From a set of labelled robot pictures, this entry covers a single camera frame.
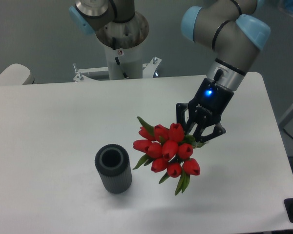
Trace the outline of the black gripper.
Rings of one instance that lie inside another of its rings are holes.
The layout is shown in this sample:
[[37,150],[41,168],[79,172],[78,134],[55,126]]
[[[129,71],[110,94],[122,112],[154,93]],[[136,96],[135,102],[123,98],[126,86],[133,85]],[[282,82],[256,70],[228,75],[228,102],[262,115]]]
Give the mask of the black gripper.
[[[176,104],[176,121],[182,125],[186,134],[191,132],[195,123],[198,124],[193,137],[196,142],[206,143],[226,133],[226,129],[220,123],[221,115],[233,95],[233,91],[205,78],[188,104]],[[212,125],[215,125],[212,133],[203,136],[205,128]]]

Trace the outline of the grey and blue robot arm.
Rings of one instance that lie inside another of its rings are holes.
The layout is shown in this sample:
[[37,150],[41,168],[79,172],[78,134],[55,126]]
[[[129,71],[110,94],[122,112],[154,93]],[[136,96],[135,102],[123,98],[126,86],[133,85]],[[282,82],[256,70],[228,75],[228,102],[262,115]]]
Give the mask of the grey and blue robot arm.
[[[176,120],[196,142],[225,133],[223,111],[241,84],[271,30],[253,17],[261,0],[218,0],[208,8],[193,6],[183,15],[181,32],[217,54],[206,78],[189,103],[176,105]],[[85,34],[95,34],[105,48],[111,80],[151,78],[157,61],[144,67],[141,46],[149,33],[146,18],[132,0],[77,0],[69,8]]]

